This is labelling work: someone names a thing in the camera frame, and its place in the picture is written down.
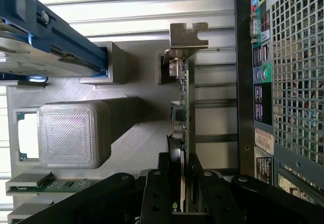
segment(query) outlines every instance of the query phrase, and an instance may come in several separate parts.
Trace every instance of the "screw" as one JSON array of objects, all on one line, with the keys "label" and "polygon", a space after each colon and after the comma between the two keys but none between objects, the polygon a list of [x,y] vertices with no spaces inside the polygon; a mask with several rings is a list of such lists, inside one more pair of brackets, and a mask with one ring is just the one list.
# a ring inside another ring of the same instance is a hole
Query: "screw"
[{"label": "screw", "polygon": [[42,12],[42,18],[45,20],[46,25],[50,22],[50,17],[45,11]]},{"label": "screw", "polygon": [[238,178],[238,181],[240,181],[240,182],[247,182],[248,179],[245,178],[245,177],[239,177],[239,178]]},{"label": "screw", "polygon": [[210,177],[212,176],[213,174],[211,172],[204,172],[204,175],[207,176],[207,177]]}]

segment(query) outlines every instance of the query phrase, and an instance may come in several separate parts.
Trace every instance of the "ribbed metal panel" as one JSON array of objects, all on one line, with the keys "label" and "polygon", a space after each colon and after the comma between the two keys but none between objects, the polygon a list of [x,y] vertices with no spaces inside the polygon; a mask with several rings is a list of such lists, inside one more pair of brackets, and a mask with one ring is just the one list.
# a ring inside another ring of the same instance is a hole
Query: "ribbed metal panel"
[{"label": "ribbed metal panel", "polygon": [[[199,34],[210,48],[196,57],[196,99],[235,99],[236,54],[234,0],[40,0],[91,41],[146,41],[169,39],[170,23],[207,22]],[[196,110],[197,135],[235,134],[236,109]],[[226,168],[235,165],[209,167]]]}]

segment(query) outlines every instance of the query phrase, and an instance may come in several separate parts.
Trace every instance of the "metal mesh grille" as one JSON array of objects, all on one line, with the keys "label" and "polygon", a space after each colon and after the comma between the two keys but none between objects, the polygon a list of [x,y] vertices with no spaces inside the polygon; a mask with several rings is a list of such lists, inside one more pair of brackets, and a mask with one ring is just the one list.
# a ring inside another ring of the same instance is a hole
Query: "metal mesh grille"
[{"label": "metal mesh grille", "polygon": [[278,0],[271,8],[276,143],[324,164],[323,0]]}]

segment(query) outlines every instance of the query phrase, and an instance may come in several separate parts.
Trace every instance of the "metal bracket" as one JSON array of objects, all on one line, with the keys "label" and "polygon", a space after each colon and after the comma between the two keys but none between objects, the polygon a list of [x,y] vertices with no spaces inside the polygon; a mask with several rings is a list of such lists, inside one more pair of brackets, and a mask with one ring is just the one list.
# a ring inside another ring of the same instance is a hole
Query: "metal bracket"
[{"label": "metal bracket", "polygon": [[208,48],[208,40],[200,40],[198,32],[208,30],[208,23],[192,24],[192,30],[186,23],[170,24],[170,49],[166,50],[163,63],[175,58],[189,58],[200,49]]}]

